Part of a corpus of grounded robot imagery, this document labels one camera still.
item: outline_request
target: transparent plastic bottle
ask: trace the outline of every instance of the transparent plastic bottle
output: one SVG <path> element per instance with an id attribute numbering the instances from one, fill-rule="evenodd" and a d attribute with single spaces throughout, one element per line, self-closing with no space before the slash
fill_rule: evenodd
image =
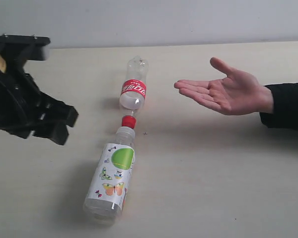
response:
<path id="1" fill-rule="evenodd" d="M 122 126 L 106 144 L 83 209 L 97 223 L 112 225 L 121 215 L 135 162 L 135 131 Z"/>
<path id="2" fill-rule="evenodd" d="M 132 121 L 135 121 L 137 112 L 145 104 L 148 69 L 148 62 L 140 56 L 134 57 L 127 64 L 126 80 L 119 99 L 120 109 L 123 113 L 122 126 L 126 125 L 131 128 L 135 126 Z"/>

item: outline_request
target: white wall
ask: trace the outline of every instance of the white wall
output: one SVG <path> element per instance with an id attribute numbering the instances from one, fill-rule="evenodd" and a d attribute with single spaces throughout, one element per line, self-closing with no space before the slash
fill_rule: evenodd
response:
<path id="1" fill-rule="evenodd" d="M 298 40 L 298 0 L 0 0 L 0 34 L 53 47 Z"/>

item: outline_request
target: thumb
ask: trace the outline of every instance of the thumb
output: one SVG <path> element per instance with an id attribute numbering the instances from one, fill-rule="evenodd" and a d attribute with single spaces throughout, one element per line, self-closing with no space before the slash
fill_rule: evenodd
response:
<path id="1" fill-rule="evenodd" d="M 213 68 L 217 69 L 218 71 L 225 73 L 226 75 L 229 75 L 233 72 L 234 68 L 229 66 L 227 63 L 225 63 L 224 61 L 212 57 L 210 59 L 210 64 L 212 65 Z"/>

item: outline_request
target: human hand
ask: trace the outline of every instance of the human hand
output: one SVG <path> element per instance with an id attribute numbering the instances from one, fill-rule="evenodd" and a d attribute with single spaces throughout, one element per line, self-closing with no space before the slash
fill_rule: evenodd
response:
<path id="1" fill-rule="evenodd" d="M 230 67 L 218 58 L 211 58 L 210 64 L 226 77 L 211 81 L 179 80 L 174 87 L 180 94 L 224 115 L 273 113 L 272 93 L 255 76 Z"/>

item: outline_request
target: white table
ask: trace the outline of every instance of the white table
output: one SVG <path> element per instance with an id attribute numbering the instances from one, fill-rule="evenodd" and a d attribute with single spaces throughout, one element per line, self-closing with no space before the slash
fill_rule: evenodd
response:
<path id="1" fill-rule="evenodd" d="M 50 53 L 26 69 L 79 118 L 64 147 L 0 131 L 0 238 L 298 238 L 298 132 L 267 129 L 258 114 L 222 116 L 173 89 L 178 79 L 222 77 L 212 56 L 263 84 L 297 82 L 298 42 Z M 136 167 L 121 221 L 98 228 L 82 204 L 120 125 L 118 95 L 135 55 L 149 61 Z"/>

